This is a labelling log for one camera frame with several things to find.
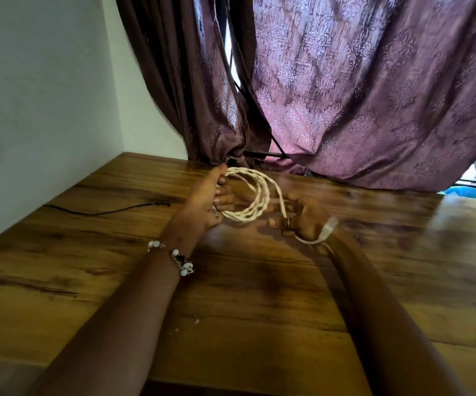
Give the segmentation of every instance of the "dark brown curtain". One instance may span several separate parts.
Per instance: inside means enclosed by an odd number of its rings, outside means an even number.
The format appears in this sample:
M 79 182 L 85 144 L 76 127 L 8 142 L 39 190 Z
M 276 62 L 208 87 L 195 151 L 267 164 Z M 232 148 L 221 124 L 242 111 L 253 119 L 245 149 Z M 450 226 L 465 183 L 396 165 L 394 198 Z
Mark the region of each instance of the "dark brown curtain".
M 246 165 L 250 132 L 215 1 L 116 1 L 148 90 L 184 138 L 189 159 Z
M 272 169 L 440 191 L 476 159 L 476 0 L 229 2 Z

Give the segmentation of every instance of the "purple curtain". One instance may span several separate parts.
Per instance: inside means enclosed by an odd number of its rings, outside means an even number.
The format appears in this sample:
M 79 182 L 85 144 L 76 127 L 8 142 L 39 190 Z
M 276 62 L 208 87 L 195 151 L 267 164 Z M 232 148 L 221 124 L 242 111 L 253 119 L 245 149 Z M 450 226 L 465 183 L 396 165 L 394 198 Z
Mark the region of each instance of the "purple curtain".
M 291 157 L 273 169 L 440 191 L 476 159 L 476 0 L 230 0 L 230 12 L 241 81 Z
M 251 134 L 214 0 L 116 1 L 148 90 L 184 138 L 189 159 L 246 165 Z

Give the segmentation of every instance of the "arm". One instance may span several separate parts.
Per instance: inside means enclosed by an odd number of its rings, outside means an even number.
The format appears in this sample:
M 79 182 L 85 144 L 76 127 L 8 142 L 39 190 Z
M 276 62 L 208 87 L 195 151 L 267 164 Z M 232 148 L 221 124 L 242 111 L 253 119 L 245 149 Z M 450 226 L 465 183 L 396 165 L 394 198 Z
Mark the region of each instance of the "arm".
M 159 331 L 180 275 L 170 249 L 189 257 L 203 233 L 222 220 L 217 199 L 232 204 L 229 186 L 216 189 L 227 171 L 214 168 L 192 187 L 185 205 L 152 249 L 108 301 L 76 333 L 29 392 L 44 395 L 139 395 L 152 365 Z M 229 205 L 218 209 L 228 210 Z
M 319 202 L 289 194 L 289 211 L 300 215 L 290 220 L 270 219 L 284 236 L 314 240 L 329 219 Z M 426 338 L 381 279 L 359 244 L 337 226 L 317 250 L 330 257 L 338 270 L 369 347 L 381 388 L 390 396 L 466 395 L 431 341 Z

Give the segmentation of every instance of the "beaded bracelet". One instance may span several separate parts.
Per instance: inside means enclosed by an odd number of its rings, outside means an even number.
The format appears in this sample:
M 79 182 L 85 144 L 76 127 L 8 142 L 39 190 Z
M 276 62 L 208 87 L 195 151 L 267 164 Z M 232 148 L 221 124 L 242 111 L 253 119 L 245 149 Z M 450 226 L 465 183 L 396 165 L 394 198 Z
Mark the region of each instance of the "beaded bracelet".
M 151 240 L 148 242 L 148 251 L 150 251 L 152 247 L 164 249 L 166 246 L 165 243 L 161 243 L 159 240 Z M 187 260 L 183 254 L 179 254 L 178 249 L 170 250 L 170 257 L 172 257 L 175 265 L 181 270 L 179 273 L 182 277 L 194 272 L 194 264 L 192 264 L 192 261 Z

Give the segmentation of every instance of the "white wall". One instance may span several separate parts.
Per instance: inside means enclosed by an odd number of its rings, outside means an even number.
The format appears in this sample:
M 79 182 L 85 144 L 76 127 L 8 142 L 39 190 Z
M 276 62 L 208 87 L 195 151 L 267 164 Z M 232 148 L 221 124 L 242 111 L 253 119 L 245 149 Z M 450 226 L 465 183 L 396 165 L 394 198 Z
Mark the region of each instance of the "white wall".
M 0 232 L 122 151 L 101 0 L 0 0 Z
M 186 160 L 183 139 L 148 93 L 115 0 L 103 4 L 125 150 Z

